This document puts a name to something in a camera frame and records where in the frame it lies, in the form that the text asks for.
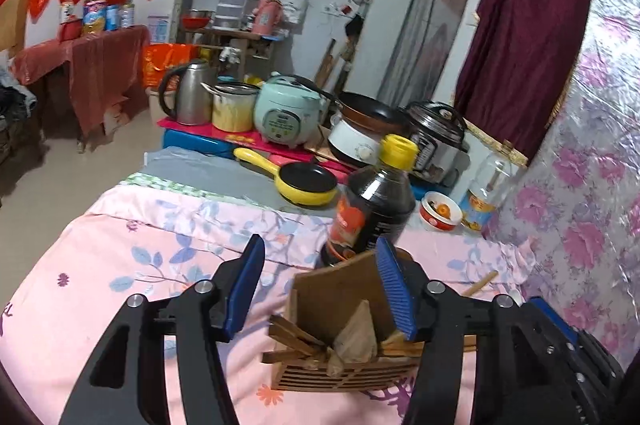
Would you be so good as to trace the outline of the wooden utensil holder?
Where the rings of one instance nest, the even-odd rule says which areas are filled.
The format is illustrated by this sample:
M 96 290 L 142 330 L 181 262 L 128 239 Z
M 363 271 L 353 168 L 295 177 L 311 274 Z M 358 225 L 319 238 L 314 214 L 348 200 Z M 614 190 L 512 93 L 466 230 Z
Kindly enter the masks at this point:
M 299 273 L 284 315 L 323 341 L 324 352 L 272 365 L 271 387 L 299 393 L 384 389 L 416 371 L 419 357 L 381 357 L 378 344 L 396 332 L 375 254 Z

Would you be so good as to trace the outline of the red white bowl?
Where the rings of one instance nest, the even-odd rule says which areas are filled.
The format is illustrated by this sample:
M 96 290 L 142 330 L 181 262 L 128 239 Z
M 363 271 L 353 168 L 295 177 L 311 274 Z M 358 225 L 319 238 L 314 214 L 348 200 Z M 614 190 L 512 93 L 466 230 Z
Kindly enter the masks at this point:
M 458 204 L 440 192 L 427 192 L 419 206 L 424 225 L 438 231 L 454 231 L 462 220 Z

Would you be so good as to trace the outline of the dark soy sauce bottle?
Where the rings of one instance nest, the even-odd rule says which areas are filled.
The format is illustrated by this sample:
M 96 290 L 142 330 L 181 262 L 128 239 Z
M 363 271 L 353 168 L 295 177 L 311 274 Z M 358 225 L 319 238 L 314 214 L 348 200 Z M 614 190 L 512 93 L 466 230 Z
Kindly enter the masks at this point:
M 413 141 L 388 134 L 381 141 L 378 163 L 348 176 L 320 249 L 319 268 L 374 249 L 378 237 L 392 243 L 398 240 L 416 207 L 409 172 L 417 155 Z

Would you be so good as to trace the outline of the pink deer tablecloth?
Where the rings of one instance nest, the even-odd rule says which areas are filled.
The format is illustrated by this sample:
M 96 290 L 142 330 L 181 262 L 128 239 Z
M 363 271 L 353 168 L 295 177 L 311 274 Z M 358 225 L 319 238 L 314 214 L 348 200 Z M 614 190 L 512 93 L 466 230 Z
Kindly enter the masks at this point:
M 259 234 L 266 261 L 250 313 L 219 349 L 240 422 L 397 424 L 411 396 L 408 379 L 364 393 L 285 393 L 272 387 L 272 371 L 262 363 L 273 347 L 268 319 L 283 310 L 293 278 L 314 267 L 329 224 L 126 180 L 63 230 L 12 295 L 1 316 L 2 365 L 40 421 L 56 423 L 129 296 L 177 296 L 213 277 Z

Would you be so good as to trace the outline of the clear oil bottle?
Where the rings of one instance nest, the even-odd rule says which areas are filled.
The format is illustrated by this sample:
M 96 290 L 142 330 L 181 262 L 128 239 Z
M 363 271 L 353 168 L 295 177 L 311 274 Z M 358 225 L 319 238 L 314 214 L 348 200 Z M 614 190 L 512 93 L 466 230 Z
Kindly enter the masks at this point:
M 503 141 L 500 149 L 489 154 L 478 167 L 459 204 L 461 223 L 466 228 L 482 232 L 501 205 L 516 172 L 510 160 L 512 149 L 509 140 Z

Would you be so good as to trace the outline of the silver pressure cooker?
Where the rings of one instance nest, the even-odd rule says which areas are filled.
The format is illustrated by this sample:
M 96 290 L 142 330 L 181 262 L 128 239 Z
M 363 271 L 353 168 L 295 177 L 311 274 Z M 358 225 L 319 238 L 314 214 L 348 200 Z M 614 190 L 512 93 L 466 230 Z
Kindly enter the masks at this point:
M 454 165 L 466 152 L 465 120 L 449 104 L 433 101 L 412 101 L 405 107 L 405 115 L 410 139 L 419 149 L 413 176 L 434 185 L 453 185 L 459 177 Z

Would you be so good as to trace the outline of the yellow small frying pan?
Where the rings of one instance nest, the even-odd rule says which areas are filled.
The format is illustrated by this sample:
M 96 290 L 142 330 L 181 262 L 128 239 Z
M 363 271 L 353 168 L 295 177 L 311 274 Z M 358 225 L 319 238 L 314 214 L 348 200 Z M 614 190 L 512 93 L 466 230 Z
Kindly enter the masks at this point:
M 281 196 L 295 205 L 324 206 L 336 196 L 337 178 L 318 164 L 291 162 L 280 166 L 247 148 L 235 148 L 233 155 L 269 173 Z

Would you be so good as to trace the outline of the white electric hotplate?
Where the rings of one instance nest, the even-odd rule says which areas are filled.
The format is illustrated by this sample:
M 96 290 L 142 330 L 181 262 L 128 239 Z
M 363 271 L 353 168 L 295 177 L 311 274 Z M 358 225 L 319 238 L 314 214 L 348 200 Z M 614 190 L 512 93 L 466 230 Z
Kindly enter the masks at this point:
M 337 113 L 331 118 L 329 147 L 341 161 L 356 166 L 374 165 L 378 163 L 383 137 L 394 131 L 388 124 L 376 128 L 358 125 Z

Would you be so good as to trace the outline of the brown frying pan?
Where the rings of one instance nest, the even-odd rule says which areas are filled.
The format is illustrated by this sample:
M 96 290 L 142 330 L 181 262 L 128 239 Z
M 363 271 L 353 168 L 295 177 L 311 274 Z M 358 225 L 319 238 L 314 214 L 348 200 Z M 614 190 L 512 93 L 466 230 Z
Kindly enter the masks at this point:
M 294 75 L 296 84 L 305 86 L 328 99 L 337 106 L 342 118 L 363 130 L 385 136 L 397 134 L 406 136 L 409 122 L 406 115 L 397 109 L 386 106 L 383 102 L 352 92 L 341 92 L 335 96 L 325 92 L 308 78 Z

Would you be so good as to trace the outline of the mint green rice cooker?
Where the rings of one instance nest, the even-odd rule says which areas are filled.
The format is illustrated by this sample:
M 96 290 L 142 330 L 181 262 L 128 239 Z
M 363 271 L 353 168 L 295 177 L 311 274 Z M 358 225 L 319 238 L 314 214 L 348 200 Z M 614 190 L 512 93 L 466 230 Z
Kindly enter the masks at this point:
M 273 74 L 260 86 L 254 125 L 263 141 L 296 148 L 314 136 L 327 107 L 329 99 L 312 81 Z

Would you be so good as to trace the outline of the cream enamel pot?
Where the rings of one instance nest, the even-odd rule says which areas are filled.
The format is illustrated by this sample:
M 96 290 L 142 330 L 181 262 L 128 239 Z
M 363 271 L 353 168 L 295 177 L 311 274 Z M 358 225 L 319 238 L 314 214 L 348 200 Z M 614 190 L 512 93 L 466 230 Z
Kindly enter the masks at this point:
M 242 82 L 202 84 L 213 98 L 212 124 L 226 133 L 246 133 L 254 127 L 254 109 L 260 88 Z

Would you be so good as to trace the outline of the steel electric kettle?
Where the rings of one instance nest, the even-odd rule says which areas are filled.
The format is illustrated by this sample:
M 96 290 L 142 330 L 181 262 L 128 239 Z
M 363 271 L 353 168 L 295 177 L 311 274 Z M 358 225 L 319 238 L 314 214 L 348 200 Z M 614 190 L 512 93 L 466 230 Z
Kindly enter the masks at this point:
M 165 95 L 175 78 L 174 106 L 168 107 Z M 181 125 L 205 125 L 212 120 L 213 99 L 205 86 L 214 85 L 213 69 L 204 60 L 193 60 L 167 70 L 158 85 L 158 103 L 166 116 Z

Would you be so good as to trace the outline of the red covered side table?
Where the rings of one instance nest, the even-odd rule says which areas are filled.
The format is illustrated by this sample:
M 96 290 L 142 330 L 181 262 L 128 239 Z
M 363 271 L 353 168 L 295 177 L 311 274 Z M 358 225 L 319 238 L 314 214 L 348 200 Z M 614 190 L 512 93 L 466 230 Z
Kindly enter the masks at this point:
M 68 98 L 78 122 L 78 151 L 103 125 L 104 115 L 119 108 L 130 118 L 149 107 L 142 85 L 146 26 L 83 35 L 73 41 L 50 40 L 30 46 L 12 60 L 11 70 L 24 86 L 35 85 L 58 68 L 65 71 Z

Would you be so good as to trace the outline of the pink thermos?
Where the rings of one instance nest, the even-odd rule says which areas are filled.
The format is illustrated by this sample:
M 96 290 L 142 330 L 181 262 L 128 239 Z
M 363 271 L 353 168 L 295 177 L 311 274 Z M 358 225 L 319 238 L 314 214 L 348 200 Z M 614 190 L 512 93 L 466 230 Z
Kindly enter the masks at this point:
M 253 15 L 252 32 L 260 36 L 270 36 L 281 21 L 282 3 L 280 0 L 260 0 Z

